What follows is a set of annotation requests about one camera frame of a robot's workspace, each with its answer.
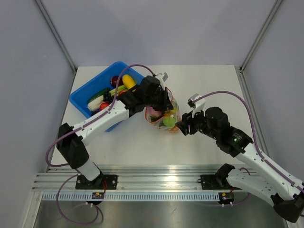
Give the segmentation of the toy orange persimmon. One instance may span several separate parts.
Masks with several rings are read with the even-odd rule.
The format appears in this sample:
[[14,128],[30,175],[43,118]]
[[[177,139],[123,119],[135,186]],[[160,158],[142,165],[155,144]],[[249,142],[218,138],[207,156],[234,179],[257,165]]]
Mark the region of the toy orange persimmon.
[[168,132],[169,133],[175,133],[175,132],[178,132],[179,131],[179,128],[177,126],[174,126],[173,128],[171,128]]

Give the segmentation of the purple toy onion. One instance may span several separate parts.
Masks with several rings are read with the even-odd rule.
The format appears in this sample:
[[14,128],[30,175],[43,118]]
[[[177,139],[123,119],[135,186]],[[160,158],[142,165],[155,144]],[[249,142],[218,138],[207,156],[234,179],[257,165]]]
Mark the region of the purple toy onion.
[[156,116],[156,117],[158,117],[158,116],[160,116],[162,113],[159,112],[159,111],[155,111],[152,107],[147,107],[147,114],[148,114],[149,116]]

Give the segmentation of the clear orange-zip bag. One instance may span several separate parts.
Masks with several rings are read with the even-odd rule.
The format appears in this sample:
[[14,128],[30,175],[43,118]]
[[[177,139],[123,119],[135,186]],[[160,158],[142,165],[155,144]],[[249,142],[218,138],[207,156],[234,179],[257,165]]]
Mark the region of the clear orange-zip bag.
[[[169,89],[168,89],[168,94],[169,94],[169,98],[170,98],[170,100],[171,100],[171,104],[172,104],[173,106],[178,105],[176,99],[174,98],[174,96],[172,95],[172,92],[171,92]],[[165,111],[165,112],[161,112],[161,115],[163,115],[163,118],[164,118],[164,117],[167,117],[167,116],[174,117],[175,120],[176,120],[175,123],[177,123],[177,122],[179,122],[179,121],[181,120],[180,111],[179,111],[178,114],[179,114],[178,116],[174,117],[174,116],[171,116],[171,115],[170,115],[170,110]],[[160,119],[160,120],[157,121],[157,122],[152,123],[152,122],[150,121],[150,116],[147,114],[147,108],[145,109],[145,120],[146,120],[148,123],[150,123],[151,125],[155,126],[158,130],[162,130],[162,131],[168,132],[171,128],[166,127],[166,126],[163,124],[162,119]]]

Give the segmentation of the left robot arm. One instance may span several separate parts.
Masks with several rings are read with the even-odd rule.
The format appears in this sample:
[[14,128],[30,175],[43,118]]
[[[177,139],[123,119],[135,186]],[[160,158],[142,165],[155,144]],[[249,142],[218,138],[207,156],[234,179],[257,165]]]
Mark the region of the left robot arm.
[[56,148],[67,164],[83,175],[86,186],[98,189],[105,181],[104,174],[90,159],[86,147],[96,136],[146,107],[161,112],[172,110],[168,89],[164,86],[167,78],[166,73],[147,76],[140,84],[119,95],[103,111],[74,126],[67,123],[60,126]]

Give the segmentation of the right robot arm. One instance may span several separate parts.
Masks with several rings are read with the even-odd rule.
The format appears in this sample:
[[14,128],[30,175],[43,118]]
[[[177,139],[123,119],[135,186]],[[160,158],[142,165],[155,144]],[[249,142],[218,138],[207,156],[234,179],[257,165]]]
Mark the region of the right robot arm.
[[230,125],[228,116],[219,107],[184,113],[177,122],[184,135],[204,134],[215,140],[221,151],[252,168],[259,178],[243,174],[230,164],[222,165],[213,181],[220,189],[242,189],[270,204],[283,219],[296,223],[304,212],[304,182],[259,154],[253,140],[242,130]]

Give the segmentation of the yellow-green toy mango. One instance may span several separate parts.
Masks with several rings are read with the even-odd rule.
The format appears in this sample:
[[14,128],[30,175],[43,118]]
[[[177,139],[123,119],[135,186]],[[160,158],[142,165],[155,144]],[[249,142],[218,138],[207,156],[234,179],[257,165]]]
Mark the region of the yellow-green toy mango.
[[170,115],[176,117],[176,116],[179,115],[178,113],[179,113],[179,106],[178,106],[178,105],[175,105],[175,106],[173,107],[173,109],[170,110]]

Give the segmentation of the toy pineapple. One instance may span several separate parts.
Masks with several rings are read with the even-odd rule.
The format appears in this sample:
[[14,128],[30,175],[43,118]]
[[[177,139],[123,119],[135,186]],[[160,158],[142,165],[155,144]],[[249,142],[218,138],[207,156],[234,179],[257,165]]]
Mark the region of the toy pineapple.
[[159,120],[162,119],[162,118],[163,118],[163,115],[160,115],[160,116],[151,115],[151,116],[150,116],[150,121],[151,121],[152,123],[154,123],[154,122],[159,121]]

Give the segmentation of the green toy apple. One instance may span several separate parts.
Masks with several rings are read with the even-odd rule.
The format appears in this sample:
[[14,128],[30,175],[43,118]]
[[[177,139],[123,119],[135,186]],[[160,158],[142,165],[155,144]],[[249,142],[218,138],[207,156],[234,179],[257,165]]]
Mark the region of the green toy apple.
[[173,128],[175,126],[175,121],[175,118],[171,116],[167,116],[162,119],[163,124],[168,128]]

